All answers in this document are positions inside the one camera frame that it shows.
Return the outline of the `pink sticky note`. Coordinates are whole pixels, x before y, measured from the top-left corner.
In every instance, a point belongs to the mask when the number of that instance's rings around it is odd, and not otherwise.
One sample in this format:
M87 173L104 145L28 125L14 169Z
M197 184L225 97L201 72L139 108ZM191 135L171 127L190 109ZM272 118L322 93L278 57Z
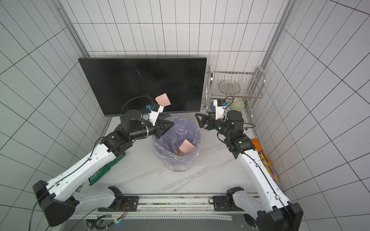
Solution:
M186 153L182 152L181 150L175 150L174 154L179 157L183 157L186 155Z
M183 143L180 145L179 150L182 152L189 154L195 150L195 146L189 142L188 140L184 140Z
M166 106L169 106L171 105L171 102L167 96L166 93L162 94L162 95L159 95L155 98L156 102L158 103L158 105L162 106L162 107L166 107Z

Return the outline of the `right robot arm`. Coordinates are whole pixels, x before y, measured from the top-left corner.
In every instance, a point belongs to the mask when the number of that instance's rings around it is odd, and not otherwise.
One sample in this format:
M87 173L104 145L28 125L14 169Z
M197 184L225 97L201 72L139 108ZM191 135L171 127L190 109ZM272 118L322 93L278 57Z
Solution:
M255 186L259 199L255 199L241 187L227 191L226 202L231 209L239 208L249 215L260 231L297 231L303 210L276 185L251 139L244 133L244 120L239 111L228 111L225 118L195 114L200 128L216 130L224 136L224 144L234 158L246 170Z

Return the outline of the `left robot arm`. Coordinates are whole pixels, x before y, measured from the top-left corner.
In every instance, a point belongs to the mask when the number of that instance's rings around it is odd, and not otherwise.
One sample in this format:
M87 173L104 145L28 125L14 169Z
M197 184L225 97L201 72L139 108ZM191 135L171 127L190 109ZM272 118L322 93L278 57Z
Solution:
M33 185L37 205L51 227L79 212L97 208L119 211L124 207L123 193L115 186L90 193L76 190L103 166L122 156L135 140L150 136L160 139L174 126L174 122L160 119L158 115L159 112L150 112L149 119L144 120L140 111L127 111L120 116L120 124L114 131L99 138L86 157L48 182L40 180Z

